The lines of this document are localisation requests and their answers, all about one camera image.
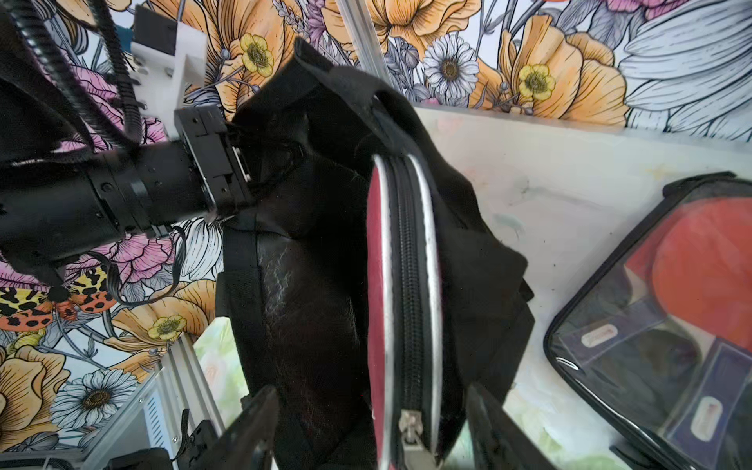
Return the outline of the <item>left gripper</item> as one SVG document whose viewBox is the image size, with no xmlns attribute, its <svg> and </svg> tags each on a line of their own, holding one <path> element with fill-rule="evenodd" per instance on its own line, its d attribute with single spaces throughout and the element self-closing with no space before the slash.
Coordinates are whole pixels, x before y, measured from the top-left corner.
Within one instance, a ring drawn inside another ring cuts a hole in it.
<svg viewBox="0 0 752 470">
<path fill-rule="evenodd" d="M 252 202 L 250 174 L 231 144 L 219 108 L 202 106 L 174 111 L 180 140 L 201 176 L 208 215 L 237 215 Z"/>
</svg>

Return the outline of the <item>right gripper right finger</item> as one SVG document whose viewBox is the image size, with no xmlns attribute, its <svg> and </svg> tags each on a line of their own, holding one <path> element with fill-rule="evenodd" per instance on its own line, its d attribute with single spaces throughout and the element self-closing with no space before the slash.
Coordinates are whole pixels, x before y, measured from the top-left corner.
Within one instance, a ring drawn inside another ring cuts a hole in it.
<svg viewBox="0 0 752 470">
<path fill-rule="evenodd" d="M 465 409 L 476 469 L 555 469 L 503 405 L 480 384 L 469 387 Z"/>
</svg>

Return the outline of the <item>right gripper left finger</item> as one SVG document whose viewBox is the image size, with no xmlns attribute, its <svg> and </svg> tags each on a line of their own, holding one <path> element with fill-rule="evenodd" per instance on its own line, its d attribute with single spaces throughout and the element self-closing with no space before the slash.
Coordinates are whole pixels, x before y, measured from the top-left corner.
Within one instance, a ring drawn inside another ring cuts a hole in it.
<svg viewBox="0 0 752 470">
<path fill-rule="evenodd" d="M 280 401 L 276 387 L 264 386 L 238 418 L 193 464 L 194 469 L 270 470 Z"/>
</svg>

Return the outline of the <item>black canvas bag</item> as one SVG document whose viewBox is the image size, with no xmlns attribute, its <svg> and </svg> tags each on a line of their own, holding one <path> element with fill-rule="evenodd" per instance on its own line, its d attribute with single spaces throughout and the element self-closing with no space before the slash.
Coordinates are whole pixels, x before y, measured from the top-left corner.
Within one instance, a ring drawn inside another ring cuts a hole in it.
<svg viewBox="0 0 752 470">
<path fill-rule="evenodd" d="M 252 174 L 250 207 L 223 229 L 217 291 L 251 392 L 276 387 L 282 469 L 380 469 L 368 368 L 366 208 L 374 156 L 417 158 L 433 201 L 445 461 L 480 384 L 511 388 L 534 319 L 527 261 L 486 225 L 472 184 L 389 84 L 337 67 L 302 40 L 231 128 Z"/>
</svg>

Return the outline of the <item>red ping pong paddle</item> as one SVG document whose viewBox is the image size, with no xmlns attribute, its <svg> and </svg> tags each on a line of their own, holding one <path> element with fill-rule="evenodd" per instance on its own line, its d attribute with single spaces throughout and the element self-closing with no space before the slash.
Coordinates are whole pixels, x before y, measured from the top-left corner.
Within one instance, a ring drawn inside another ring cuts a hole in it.
<svg viewBox="0 0 752 470">
<path fill-rule="evenodd" d="M 554 317 L 544 353 L 634 469 L 751 465 L 751 184 L 665 186 Z"/>
</svg>

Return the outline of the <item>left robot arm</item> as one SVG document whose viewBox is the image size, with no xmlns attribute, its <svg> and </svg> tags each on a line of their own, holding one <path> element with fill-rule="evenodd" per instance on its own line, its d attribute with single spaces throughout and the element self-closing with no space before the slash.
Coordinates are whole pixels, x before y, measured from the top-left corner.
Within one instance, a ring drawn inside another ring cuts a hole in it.
<svg viewBox="0 0 752 470">
<path fill-rule="evenodd" d="M 254 200 L 216 107 L 174 112 L 176 139 L 94 154 L 29 148 L 1 166 L 3 286 L 65 283 L 67 267 L 129 234 L 150 238 L 205 217 L 223 221 Z"/>
</svg>

